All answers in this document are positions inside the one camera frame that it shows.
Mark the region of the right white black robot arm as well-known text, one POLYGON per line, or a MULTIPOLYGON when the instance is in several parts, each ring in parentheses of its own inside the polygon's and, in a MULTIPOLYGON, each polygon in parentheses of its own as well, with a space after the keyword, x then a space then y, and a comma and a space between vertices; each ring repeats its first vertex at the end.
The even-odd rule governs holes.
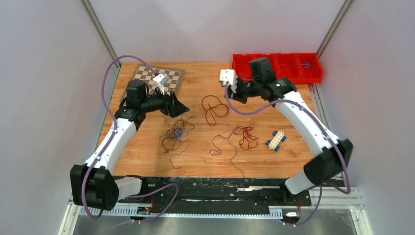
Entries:
POLYGON ((268 107, 280 111, 296 128, 305 140, 313 159, 303 169, 280 184, 279 197, 285 204, 292 204, 299 196, 316 186, 333 185, 330 181, 343 172, 346 189, 351 191, 347 166, 350 161, 353 144, 349 139, 341 140, 332 133, 308 108, 296 86, 287 78, 277 78, 271 62, 266 57, 249 62, 253 75, 250 81, 243 81, 235 70, 222 69, 219 81, 225 88, 225 99, 236 113, 254 115, 268 107), (249 113, 236 109, 231 100, 245 104, 249 97, 259 96, 268 101, 265 106, 249 113))

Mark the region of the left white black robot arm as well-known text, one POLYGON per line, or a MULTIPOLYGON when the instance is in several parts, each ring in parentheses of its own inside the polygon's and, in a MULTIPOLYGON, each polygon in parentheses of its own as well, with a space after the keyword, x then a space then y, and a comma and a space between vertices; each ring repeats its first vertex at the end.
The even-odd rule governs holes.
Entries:
POLYGON ((136 134, 146 114, 161 111, 176 118, 190 109, 181 103, 174 92, 162 93, 156 89, 148 93, 142 80, 130 81, 126 97, 113 114, 113 123, 106 137, 84 164, 75 164, 70 170, 72 199, 74 204, 110 211, 116 203, 131 196, 138 203, 148 200, 150 190, 138 176, 115 179, 115 164, 129 140, 136 134))

